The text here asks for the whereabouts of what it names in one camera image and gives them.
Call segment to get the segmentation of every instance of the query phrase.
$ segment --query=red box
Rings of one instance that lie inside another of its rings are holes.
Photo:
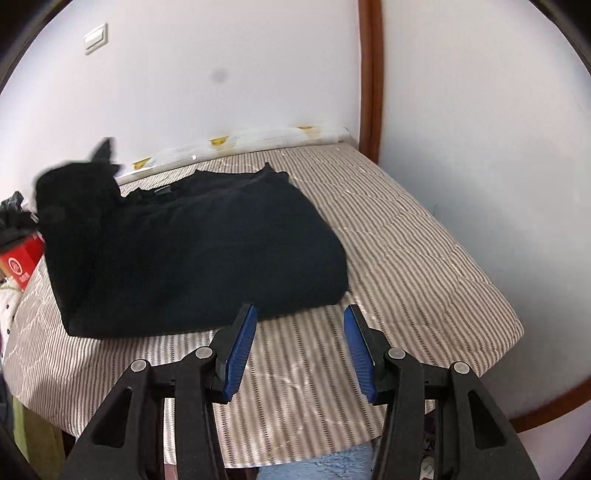
[[[29,283],[31,275],[33,275],[35,267],[43,256],[44,250],[45,242],[41,234],[34,233],[17,247],[0,254],[0,262],[5,267],[5,273],[12,275],[14,280],[24,290]]]

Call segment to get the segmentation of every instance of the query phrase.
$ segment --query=mattress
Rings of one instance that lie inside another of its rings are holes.
[[[337,305],[259,323],[242,386],[215,405],[229,468],[270,465],[348,449],[381,434],[384,409],[359,391],[343,311],[360,306],[392,346],[441,367],[462,360],[482,375],[521,337],[514,311],[445,229],[401,186],[347,144],[279,148],[218,158],[123,185],[152,188],[195,169],[257,171],[269,162],[316,205],[348,258],[349,291]],[[158,265],[154,265],[154,275]],[[68,337],[42,260],[17,311],[5,376],[28,408],[79,436],[128,365],[174,362],[214,332],[94,340]],[[174,402],[164,420],[175,463]]]

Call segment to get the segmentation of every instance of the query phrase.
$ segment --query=blue gripper pad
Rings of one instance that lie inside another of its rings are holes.
[[[230,401],[240,388],[246,361],[256,333],[256,320],[256,308],[251,306],[226,362],[226,383],[223,388],[223,396],[227,401]]]
[[[368,402],[373,403],[378,396],[378,389],[375,385],[374,363],[371,360],[369,349],[361,335],[361,330],[355,320],[351,306],[345,310],[343,327],[345,328],[345,338],[357,374],[359,388],[361,393],[367,397]]]

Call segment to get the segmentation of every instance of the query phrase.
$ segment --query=folded black clothing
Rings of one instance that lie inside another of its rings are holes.
[[[104,162],[36,185],[51,286],[68,334],[152,336],[337,303],[345,251],[286,172],[194,174],[122,197]]]

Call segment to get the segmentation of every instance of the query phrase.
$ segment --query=metal screw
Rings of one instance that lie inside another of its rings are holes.
[[[208,346],[202,346],[195,350],[195,356],[197,358],[209,358],[213,355],[213,350]]]
[[[388,356],[395,360],[402,360],[406,356],[406,352],[401,348],[391,348],[388,350]]]
[[[458,362],[454,364],[453,369],[462,375],[466,375],[470,371],[470,367],[464,362]]]
[[[146,368],[146,365],[148,365],[146,360],[134,360],[134,362],[131,364],[131,370],[134,372],[141,372],[144,368]]]

